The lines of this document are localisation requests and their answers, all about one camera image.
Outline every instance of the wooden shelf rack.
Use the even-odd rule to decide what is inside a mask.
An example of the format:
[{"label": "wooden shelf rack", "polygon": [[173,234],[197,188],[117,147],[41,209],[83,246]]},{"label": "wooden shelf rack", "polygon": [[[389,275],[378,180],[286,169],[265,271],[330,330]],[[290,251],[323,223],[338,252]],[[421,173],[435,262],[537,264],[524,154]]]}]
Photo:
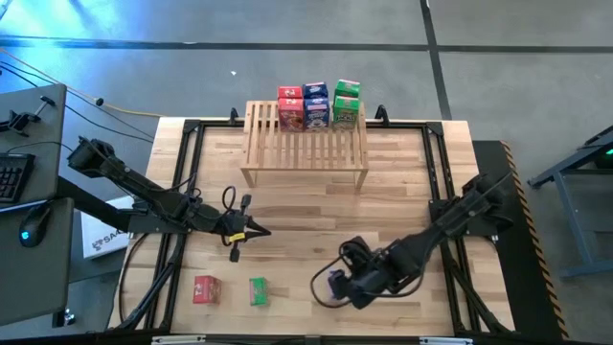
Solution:
[{"label": "wooden shelf rack", "polygon": [[249,187],[261,172],[346,172],[361,189],[369,169],[363,103],[354,130],[282,132],[278,121],[276,101],[247,102],[240,169]]}]

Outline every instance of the red box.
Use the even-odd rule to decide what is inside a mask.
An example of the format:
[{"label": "red box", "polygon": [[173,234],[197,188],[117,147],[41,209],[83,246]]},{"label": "red box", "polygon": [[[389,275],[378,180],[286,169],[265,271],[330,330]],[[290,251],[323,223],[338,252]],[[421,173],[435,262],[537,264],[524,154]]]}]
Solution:
[{"label": "red box", "polygon": [[302,99],[302,86],[279,86],[277,88],[277,99],[281,98]]},{"label": "red box", "polygon": [[221,281],[213,276],[196,276],[193,281],[194,303],[219,303]]},{"label": "red box", "polygon": [[279,99],[279,129],[292,132],[305,130],[305,108],[302,99]]}]

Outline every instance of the yellow caution stripe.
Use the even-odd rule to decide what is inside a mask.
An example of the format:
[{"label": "yellow caution stripe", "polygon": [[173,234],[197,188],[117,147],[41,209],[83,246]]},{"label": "yellow caution stripe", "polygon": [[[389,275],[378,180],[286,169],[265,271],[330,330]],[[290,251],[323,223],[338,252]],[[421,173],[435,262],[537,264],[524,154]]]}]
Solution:
[{"label": "yellow caution stripe", "polygon": [[547,263],[545,262],[543,248],[540,245],[540,240],[538,239],[538,235],[536,234],[536,230],[534,229],[533,216],[530,213],[530,208],[528,207],[528,200],[526,199],[526,194],[524,193],[524,189],[521,185],[521,179],[519,178],[519,174],[517,173],[516,165],[513,160],[513,155],[511,154],[511,148],[509,147],[509,144],[504,141],[501,141],[500,143],[502,144],[502,147],[507,153],[507,161],[509,162],[509,168],[511,169],[513,183],[515,184],[515,190],[517,191],[517,195],[519,196],[519,202],[522,205],[524,217],[526,217],[526,222],[528,223],[528,230],[533,240],[534,253],[536,253],[536,256],[538,257],[538,264],[540,265],[541,274],[543,275],[543,279],[545,279],[545,288],[547,289],[547,292],[549,294],[549,300],[552,302],[554,314],[557,317],[557,325],[559,326],[562,339],[568,339],[569,336],[568,331],[566,330],[566,324],[564,323],[564,318],[562,317],[562,309],[559,305],[559,301],[557,300],[556,290],[554,289],[552,277],[549,274],[549,268],[547,267]]}]

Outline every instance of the small cereal box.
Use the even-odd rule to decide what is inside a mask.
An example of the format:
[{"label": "small cereal box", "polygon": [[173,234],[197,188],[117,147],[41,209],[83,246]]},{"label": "small cereal box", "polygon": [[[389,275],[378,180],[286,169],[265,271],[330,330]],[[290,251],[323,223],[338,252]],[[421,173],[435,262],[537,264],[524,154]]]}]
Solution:
[{"label": "small cereal box", "polygon": [[360,109],[360,101],[356,98],[336,96],[334,101],[334,129],[353,129]]},{"label": "small cereal box", "polygon": [[196,276],[193,281],[193,302],[205,304],[219,303],[221,281],[213,276]]},{"label": "small cereal box", "polygon": [[334,89],[334,97],[336,96],[359,98],[360,83],[351,80],[338,80]]},{"label": "small cereal box", "polygon": [[302,99],[303,88],[300,86],[279,86],[277,88],[277,99]]},{"label": "small cereal box", "polygon": [[305,130],[303,100],[279,99],[279,129],[293,132]]},{"label": "small cereal box", "polygon": [[304,89],[303,94],[305,95],[305,99],[317,99],[317,98],[327,98],[328,97],[328,87],[326,86],[326,83],[323,81],[304,84],[303,89]]},{"label": "small cereal box", "polygon": [[263,277],[249,279],[249,301],[252,306],[266,306],[268,291]]},{"label": "small cereal box", "polygon": [[305,100],[305,131],[326,130],[329,126],[327,98]]}]

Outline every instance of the gray floor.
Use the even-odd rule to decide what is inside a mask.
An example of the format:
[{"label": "gray floor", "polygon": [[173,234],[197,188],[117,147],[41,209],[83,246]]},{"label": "gray floor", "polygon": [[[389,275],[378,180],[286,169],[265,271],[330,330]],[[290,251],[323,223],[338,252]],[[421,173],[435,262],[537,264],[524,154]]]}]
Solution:
[{"label": "gray floor", "polygon": [[[610,1],[430,0],[430,6],[440,44],[613,43]],[[14,0],[0,21],[2,34],[146,41],[426,43],[418,0]],[[170,116],[226,116],[232,106],[242,113],[246,100],[274,98],[278,84],[347,78],[362,81],[364,100],[372,112],[385,104],[395,118],[441,118],[425,52],[9,50],[111,103]],[[446,53],[441,62],[453,119],[468,120],[474,139],[509,142],[524,179],[611,125],[611,55]],[[0,92],[26,87],[11,76],[0,77]],[[79,100],[70,98],[68,104],[101,124],[132,133]],[[149,133],[155,131],[156,119],[122,116]],[[145,171],[147,143],[91,127],[70,112],[66,119],[68,146],[76,145],[78,135],[101,138],[111,142],[127,164]],[[60,171],[102,198],[121,195],[110,183],[94,182],[65,166]],[[570,336],[611,343],[613,273],[565,280],[556,276],[563,267],[578,264],[579,255],[552,187],[527,193]],[[112,278],[71,285],[70,306],[80,322],[56,333],[102,330],[110,312],[102,306],[110,303],[116,283]],[[97,297],[100,309],[84,303],[91,295]],[[50,317],[41,317],[9,325],[0,328],[0,337],[50,334],[49,323]]]}]

